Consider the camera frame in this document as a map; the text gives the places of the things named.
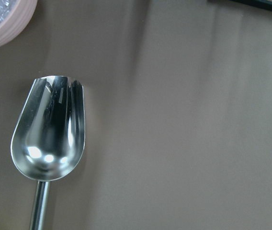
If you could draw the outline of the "metal ice scoop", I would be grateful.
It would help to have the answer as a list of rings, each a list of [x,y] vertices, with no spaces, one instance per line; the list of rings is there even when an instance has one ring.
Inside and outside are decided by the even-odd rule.
[[[15,167],[37,181],[30,229],[43,229],[50,184],[75,169],[84,147],[82,84],[66,76],[35,79],[11,139]]]

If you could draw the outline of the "pink bowl of ice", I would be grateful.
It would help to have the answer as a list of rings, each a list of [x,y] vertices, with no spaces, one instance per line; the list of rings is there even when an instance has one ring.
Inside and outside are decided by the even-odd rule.
[[[0,0],[0,46],[10,42],[27,26],[36,0]]]

